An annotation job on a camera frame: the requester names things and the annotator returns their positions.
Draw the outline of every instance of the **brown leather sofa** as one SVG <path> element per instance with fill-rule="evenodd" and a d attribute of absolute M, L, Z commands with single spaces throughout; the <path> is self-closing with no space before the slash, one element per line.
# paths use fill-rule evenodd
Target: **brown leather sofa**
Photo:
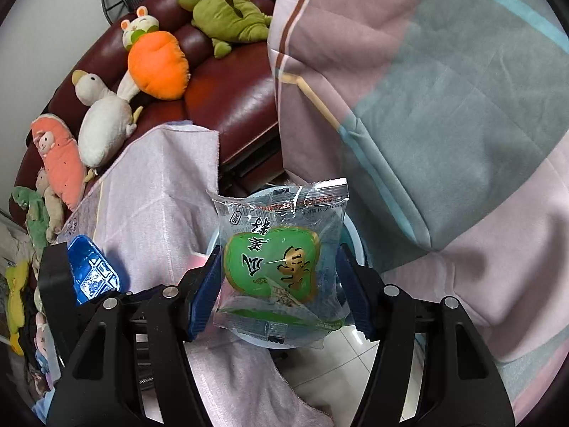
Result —
<path fill-rule="evenodd" d="M 272 14 L 274 0 L 251 0 Z M 244 196 L 283 172 L 278 135 L 274 81 L 266 43 L 235 47 L 224 59 L 213 58 L 210 39 L 194 28 L 192 14 L 176 0 L 146 0 L 149 13 L 160 29 L 175 35 L 190 63 L 192 78 L 178 101 L 160 101 L 144 93 L 131 102 L 133 110 L 144 106 L 135 134 L 125 143 L 164 122 L 192 120 L 220 132 L 220 192 Z M 113 24 L 85 53 L 55 91 L 44 112 L 63 119 L 77 136 L 87 107 L 75 96 L 71 74 L 75 69 L 95 73 L 114 91 L 127 70 L 127 51 L 122 46 L 120 21 Z M 15 186 L 35 188 L 42 166 L 30 136 Z M 25 213 L 10 199 L 10 214 L 23 225 Z"/>

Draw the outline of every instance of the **blue plastic container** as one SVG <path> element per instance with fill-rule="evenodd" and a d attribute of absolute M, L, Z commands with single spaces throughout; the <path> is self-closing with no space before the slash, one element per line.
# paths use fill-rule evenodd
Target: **blue plastic container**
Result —
<path fill-rule="evenodd" d="M 73 239 L 67 254 L 78 304 L 108 290 L 124 292 L 124 281 L 89 237 L 80 234 Z"/>

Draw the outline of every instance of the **white duck plush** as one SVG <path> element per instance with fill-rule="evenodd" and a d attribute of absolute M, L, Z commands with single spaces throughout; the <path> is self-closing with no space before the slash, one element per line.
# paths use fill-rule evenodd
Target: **white duck plush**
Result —
<path fill-rule="evenodd" d="M 133 114 L 130 100 L 138 93 L 130 82 L 121 82 L 117 93 L 109 90 L 98 75 L 76 70 L 71 76 L 75 94 L 90 106 L 79 130 L 79 157 L 89 167 L 85 181 L 97 174 L 137 129 L 139 107 Z"/>

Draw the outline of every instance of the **printed logo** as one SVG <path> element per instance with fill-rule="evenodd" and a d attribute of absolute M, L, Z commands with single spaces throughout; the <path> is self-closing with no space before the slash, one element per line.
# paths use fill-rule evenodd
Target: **printed logo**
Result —
<path fill-rule="evenodd" d="M 232 225 L 237 225 L 240 219 L 241 219 L 241 212 L 239 211 L 233 212 L 233 215 L 231 215 L 231 219 L 229 220 L 229 222 Z"/>

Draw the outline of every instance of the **green cookie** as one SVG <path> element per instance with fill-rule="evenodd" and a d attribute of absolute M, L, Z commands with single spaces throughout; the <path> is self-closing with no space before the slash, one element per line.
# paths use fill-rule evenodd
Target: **green cookie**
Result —
<path fill-rule="evenodd" d="M 319 254 L 318 235 L 308 229 L 281 226 L 264 235 L 238 233 L 225 246 L 225 276 L 234 289 L 248 295 L 273 295 L 270 279 L 297 301 L 308 302 L 317 291 Z"/>

